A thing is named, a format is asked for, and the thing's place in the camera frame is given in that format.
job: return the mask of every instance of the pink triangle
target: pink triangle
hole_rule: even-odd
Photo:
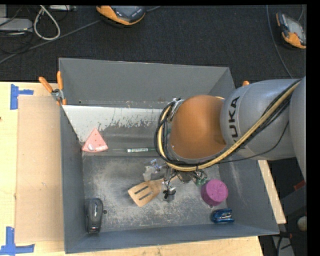
[[[104,139],[102,138],[101,134],[94,128],[91,134],[89,135],[88,139],[82,146],[82,151],[86,152],[101,152],[108,149],[108,146]]]

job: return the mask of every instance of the wooden table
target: wooden table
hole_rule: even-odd
[[[29,97],[31,102],[35,97],[51,97],[40,83],[29,82],[0,82],[0,246],[6,242],[6,227],[19,228],[15,226],[16,216],[16,191],[17,191],[17,152],[18,152],[18,113],[19,109],[10,110],[11,84],[19,87],[19,90],[33,90],[33,95]],[[33,148],[35,152],[40,152],[41,148]],[[268,163],[264,160],[258,161],[261,169],[267,192],[272,204],[274,215],[278,224],[286,223],[282,206],[274,185]],[[17,246],[29,245],[19,243]],[[27,255],[65,255],[64,241],[62,240],[35,240],[34,252]],[[188,242],[171,245],[157,245],[148,247],[137,247],[128,249],[116,249],[101,252],[76,253],[76,255],[104,255],[104,256],[262,256],[262,249],[257,236],[229,238],[220,240]]]

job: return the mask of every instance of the black carpet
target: black carpet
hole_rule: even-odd
[[[7,5],[8,17],[20,7]],[[39,10],[39,5],[24,5],[16,17],[34,21]],[[56,83],[61,57],[229,67],[237,88],[245,80],[299,79],[306,76],[307,50],[282,39],[276,22],[279,11],[299,20],[307,34],[306,4],[161,6],[124,28],[102,21],[95,5],[51,11],[61,29],[56,40],[43,40],[34,33],[0,33],[0,81],[38,82],[43,76]],[[56,35],[46,15],[37,27],[45,37]],[[287,161],[273,164],[272,176],[278,180],[280,196],[285,196],[301,181],[301,175],[299,170],[291,172]],[[307,245],[298,246],[305,253]]]

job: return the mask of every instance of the yellow cable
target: yellow cable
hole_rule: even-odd
[[[214,164],[216,164],[217,162],[221,161],[222,159],[226,158],[228,155],[230,155],[233,151],[235,151],[243,142],[245,142],[245,140],[247,140],[255,131],[256,129],[258,129],[258,127],[260,125],[262,125],[271,115],[272,113],[279,107],[279,105],[295,90],[295,88],[298,86],[298,84],[300,83],[300,80],[293,85],[290,89],[288,89],[288,91],[286,91],[273,105],[272,107],[264,114],[260,117],[260,119],[237,141],[235,142],[227,151],[225,151],[224,153],[222,153],[220,156],[218,156],[217,158],[204,163],[202,165],[197,166],[191,166],[191,167],[182,167],[179,165],[175,165],[169,162],[166,162],[166,164],[177,170],[177,171],[182,171],[182,172],[192,172],[192,171],[196,171],[197,169],[205,169],[208,168],[210,166],[213,166]],[[166,114],[168,113],[170,109],[170,106],[164,111],[163,115],[160,117],[161,121],[164,119],[164,117],[166,116]],[[161,155],[164,158],[167,158],[163,147],[162,147],[162,142],[161,142],[161,137],[162,137],[162,129],[159,129],[159,133],[157,134],[157,142],[159,145],[159,152],[161,153]]]

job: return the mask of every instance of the gray bin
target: gray bin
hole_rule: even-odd
[[[235,90],[229,68],[60,58],[59,70],[68,103],[60,109],[66,253],[279,233],[256,160],[233,161],[240,159],[233,155],[226,159],[231,162],[206,170],[228,187],[228,197],[219,206],[204,203],[200,187],[192,181],[177,181],[174,201],[155,198],[138,207],[128,189],[144,181],[148,161],[162,159],[156,152],[112,150],[153,147],[156,117],[173,98],[227,97]],[[123,120],[130,110],[142,116],[145,111],[146,122],[117,126],[112,116],[98,114],[112,108],[123,109],[118,116]],[[84,138],[97,123],[111,150],[83,152]],[[86,232],[85,200],[93,197],[100,198],[107,210],[98,234]],[[232,209],[234,223],[211,222],[211,212],[226,207]]]

